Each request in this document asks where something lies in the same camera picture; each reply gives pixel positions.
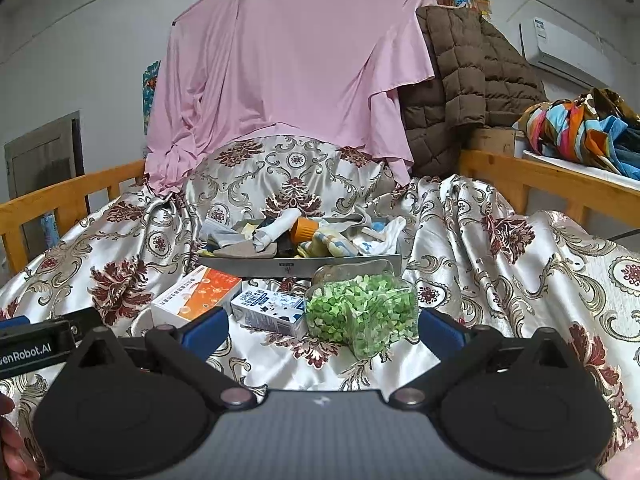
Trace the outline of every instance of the door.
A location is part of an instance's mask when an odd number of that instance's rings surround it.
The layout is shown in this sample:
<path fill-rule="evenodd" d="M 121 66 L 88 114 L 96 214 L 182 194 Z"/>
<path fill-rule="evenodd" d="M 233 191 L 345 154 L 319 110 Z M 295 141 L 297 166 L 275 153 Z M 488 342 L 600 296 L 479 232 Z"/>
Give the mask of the door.
<path fill-rule="evenodd" d="M 79 113 L 6 143 L 4 158 L 11 199 L 84 174 Z M 30 260 L 47 249 L 40 218 L 23 225 L 22 233 Z"/>

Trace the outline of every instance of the white wall-mounted air conditioner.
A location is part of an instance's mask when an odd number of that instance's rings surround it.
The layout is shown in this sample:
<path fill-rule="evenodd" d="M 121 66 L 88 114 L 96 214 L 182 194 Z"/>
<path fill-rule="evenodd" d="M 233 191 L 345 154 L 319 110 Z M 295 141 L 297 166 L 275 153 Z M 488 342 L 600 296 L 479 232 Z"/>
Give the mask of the white wall-mounted air conditioner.
<path fill-rule="evenodd" d="M 607 56 L 575 34 L 540 18 L 520 23 L 522 53 L 532 65 L 585 88 L 613 85 Z"/>

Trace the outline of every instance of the silver box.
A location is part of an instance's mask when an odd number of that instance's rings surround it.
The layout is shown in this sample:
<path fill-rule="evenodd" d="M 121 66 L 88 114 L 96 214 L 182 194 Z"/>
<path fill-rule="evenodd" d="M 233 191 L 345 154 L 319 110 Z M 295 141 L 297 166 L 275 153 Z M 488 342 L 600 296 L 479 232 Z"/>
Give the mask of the silver box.
<path fill-rule="evenodd" d="M 263 219 L 243 220 L 234 226 L 238 229 L 247 223 L 259 224 Z M 325 218 L 329 223 L 342 222 L 341 218 Z M 387 218 L 371 218 L 373 222 L 387 223 Z M 346 256 L 344 258 L 212 258 L 200 256 L 201 265 L 221 270 L 238 278 L 311 278 L 325 265 L 362 264 L 372 260 L 389 260 L 396 276 L 400 276 L 402 256 L 399 248 L 390 256 Z"/>

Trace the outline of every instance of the brown quilted jacket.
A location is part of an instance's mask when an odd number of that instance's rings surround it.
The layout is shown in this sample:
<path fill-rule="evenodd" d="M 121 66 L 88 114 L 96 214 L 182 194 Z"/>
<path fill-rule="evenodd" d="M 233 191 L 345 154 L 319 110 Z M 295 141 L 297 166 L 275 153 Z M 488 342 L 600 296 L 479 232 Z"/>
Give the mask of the brown quilted jacket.
<path fill-rule="evenodd" d="M 478 12 L 420 7 L 418 23 L 436 77 L 398 89 L 414 176 L 449 176 L 460 147 L 481 127 L 511 126 L 546 101 L 529 63 Z"/>

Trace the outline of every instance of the plastic bag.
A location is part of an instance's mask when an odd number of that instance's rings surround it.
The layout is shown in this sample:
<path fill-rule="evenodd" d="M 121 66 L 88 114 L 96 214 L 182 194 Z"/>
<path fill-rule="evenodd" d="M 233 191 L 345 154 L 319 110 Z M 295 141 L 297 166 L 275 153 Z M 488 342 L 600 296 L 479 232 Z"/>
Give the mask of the plastic bag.
<path fill-rule="evenodd" d="M 388 260 L 322 267 L 306 293 L 309 333 L 348 344 L 367 359 L 403 337 L 416 337 L 415 287 L 396 278 Z"/>

